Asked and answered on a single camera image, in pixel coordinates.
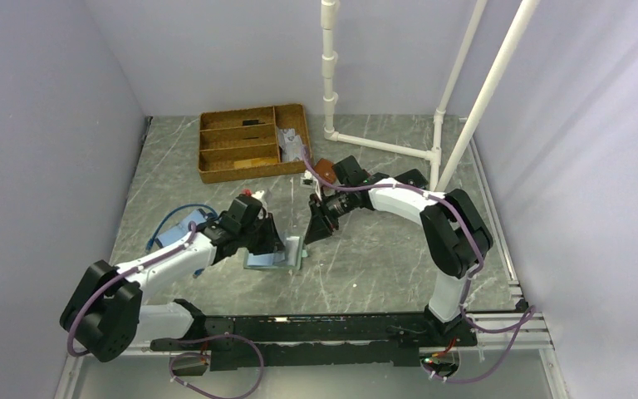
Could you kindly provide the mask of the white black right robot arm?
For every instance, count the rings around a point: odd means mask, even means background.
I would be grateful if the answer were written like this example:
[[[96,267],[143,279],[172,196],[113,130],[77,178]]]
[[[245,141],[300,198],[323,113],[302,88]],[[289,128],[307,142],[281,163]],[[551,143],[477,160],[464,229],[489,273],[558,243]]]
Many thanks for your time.
[[[483,265],[493,247],[493,236],[469,195],[463,190],[428,191],[408,184],[405,175],[370,175],[354,156],[333,166],[338,185],[324,180],[309,162],[305,166],[320,188],[334,192],[329,196],[322,192],[311,195],[305,244],[331,237],[340,227],[340,217],[355,209],[386,212],[422,228],[439,270],[426,306],[425,336],[435,345],[447,343],[464,319],[469,275]]]

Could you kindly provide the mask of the orange credit card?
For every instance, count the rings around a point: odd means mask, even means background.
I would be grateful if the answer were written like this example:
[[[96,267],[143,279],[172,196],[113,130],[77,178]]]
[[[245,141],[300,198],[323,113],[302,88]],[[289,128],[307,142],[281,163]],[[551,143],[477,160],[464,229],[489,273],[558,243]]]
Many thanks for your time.
[[[280,163],[278,158],[272,158],[272,157],[253,158],[249,162],[252,167],[271,166],[271,165],[277,165]]]

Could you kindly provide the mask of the green card holder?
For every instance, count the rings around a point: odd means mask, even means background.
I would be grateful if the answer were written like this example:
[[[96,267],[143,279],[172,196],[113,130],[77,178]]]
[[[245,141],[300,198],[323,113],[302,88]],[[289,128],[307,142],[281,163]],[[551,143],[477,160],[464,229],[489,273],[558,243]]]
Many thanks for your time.
[[[304,240],[301,236],[288,236],[282,240],[284,249],[273,254],[254,255],[247,253],[243,267],[250,270],[268,271],[301,269],[302,260],[307,256]]]

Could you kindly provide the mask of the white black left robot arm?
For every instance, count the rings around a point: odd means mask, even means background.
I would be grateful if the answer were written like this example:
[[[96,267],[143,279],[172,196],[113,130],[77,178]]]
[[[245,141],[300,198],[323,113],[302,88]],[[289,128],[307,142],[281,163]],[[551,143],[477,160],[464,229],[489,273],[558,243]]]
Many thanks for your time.
[[[245,190],[229,208],[200,225],[190,222],[181,239],[142,258],[117,265],[100,260],[84,272],[59,323],[73,357],[93,355],[100,362],[118,357],[133,343],[163,337],[186,349],[198,347],[206,327],[181,301],[149,305],[147,300],[186,275],[220,263],[240,249],[273,254],[284,244],[267,190]]]

